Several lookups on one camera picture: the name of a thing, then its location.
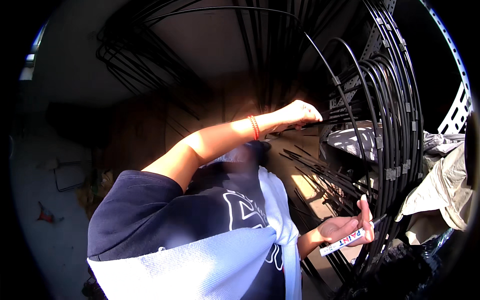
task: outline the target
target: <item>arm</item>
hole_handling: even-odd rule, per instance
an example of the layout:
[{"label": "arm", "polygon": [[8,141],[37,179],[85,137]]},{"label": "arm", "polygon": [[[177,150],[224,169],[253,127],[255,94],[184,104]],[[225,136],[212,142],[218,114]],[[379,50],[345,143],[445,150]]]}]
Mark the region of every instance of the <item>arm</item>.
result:
[{"label": "arm", "polygon": [[347,245],[347,247],[355,247],[373,241],[373,226],[370,222],[372,214],[368,208],[366,195],[363,195],[357,201],[357,206],[361,209],[358,216],[338,216],[327,219],[317,228],[300,236],[297,240],[300,259],[303,260],[323,242],[334,243],[362,227],[365,229],[365,236]]},{"label": "arm", "polygon": [[[255,119],[262,135],[283,131],[289,125],[300,129],[307,122],[321,121],[322,116],[312,105],[295,100],[282,109],[256,116]],[[248,119],[204,128],[178,142],[142,171],[167,176],[176,181],[185,192],[193,174],[201,165],[252,140],[252,137],[252,124]]]}]

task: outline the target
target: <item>paint marker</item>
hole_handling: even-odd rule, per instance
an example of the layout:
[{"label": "paint marker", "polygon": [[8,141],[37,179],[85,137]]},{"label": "paint marker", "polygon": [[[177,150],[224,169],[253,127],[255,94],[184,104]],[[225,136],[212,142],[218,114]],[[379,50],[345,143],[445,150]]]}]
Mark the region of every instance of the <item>paint marker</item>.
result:
[{"label": "paint marker", "polygon": [[[377,226],[378,223],[380,223],[380,221],[382,221],[386,216],[387,215],[385,214],[385,215],[381,216],[380,218],[374,220],[373,221],[373,228],[375,228],[375,226]],[[343,248],[350,243],[353,243],[354,241],[358,240],[359,238],[361,238],[363,236],[365,236],[365,230],[362,227],[359,230],[357,230],[355,232],[352,232],[352,234],[344,237],[343,239],[341,239],[339,241],[336,241],[335,243],[330,244],[327,247],[320,248],[320,255],[325,256],[325,255],[328,255],[332,252],[335,252],[338,249]]]}]

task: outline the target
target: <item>hand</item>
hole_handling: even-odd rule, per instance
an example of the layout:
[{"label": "hand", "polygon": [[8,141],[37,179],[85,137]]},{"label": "hand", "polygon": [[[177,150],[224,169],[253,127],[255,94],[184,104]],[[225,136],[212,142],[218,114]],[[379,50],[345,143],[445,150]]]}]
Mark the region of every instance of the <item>hand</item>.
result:
[{"label": "hand", "polygon": [[361,213],[358,216],[338,216],[330,218],[317,227],[321,236],[320,239],[334,243],[363,227],[365,236],[347,245],[347,247],[355,247],[372,242],[374,239],[373,224],[371,223],[372,213],[368,208],[366,195],[363,195],[360,200],[357,201],[357,206],[361,209]]},{"label": "hand", "polygon": [[295,125],[295,129],[300,130],[307,123],[323,121],[322,115],[313,105],[295,100],[284,108],[272,113],[278,122],[275,132],[281,132],[289,125]]}]

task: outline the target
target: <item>graphic print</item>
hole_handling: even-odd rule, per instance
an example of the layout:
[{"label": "graphic print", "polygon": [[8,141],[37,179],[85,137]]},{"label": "graphic print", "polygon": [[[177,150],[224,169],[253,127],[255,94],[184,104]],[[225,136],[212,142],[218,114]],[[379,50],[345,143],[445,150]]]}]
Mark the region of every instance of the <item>graphic print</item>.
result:
[{"label": "graphic print", "polygon": [[[264,228],[268,226],[266,214],[257,206],[255,201],[250,200],[247,196],[239,192],[227,190],[227,192],[223,194],[223,199],[225,199],[228,204],[228,212],[230,214],[230,223],[228,229],[230,231],[245,227],[244,222],[238,223],[240,220],[238,220],[237,216],[241,216],[242,220],[248,220],[248,223],[249,225],[252,225],[252,228]],[[278,255],[279,253],[280,246],[273,244],[265,261],[269,264],[275,262],[276,269],[281,271],[283,267],[283,261],[281,255]]]}]

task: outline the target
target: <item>red bracelet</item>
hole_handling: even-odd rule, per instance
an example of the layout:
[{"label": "red bracelet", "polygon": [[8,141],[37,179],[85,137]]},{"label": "red bracelet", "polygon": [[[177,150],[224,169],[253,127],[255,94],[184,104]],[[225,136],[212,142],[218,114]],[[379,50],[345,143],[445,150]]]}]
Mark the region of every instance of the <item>red bracelet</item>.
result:
[{"label": "red bracelet", "polygon": [[249,119],[250,122],[252,123],[252,127],[253,127],[253,139],[254,139],[254,140],[258,140],[258,138],[259,138],[259,136],[260,136],[260,129],[258,128],[257,120],[255,120],[255,117],[254,117],[254,116],[248,116],[248,119]]}]

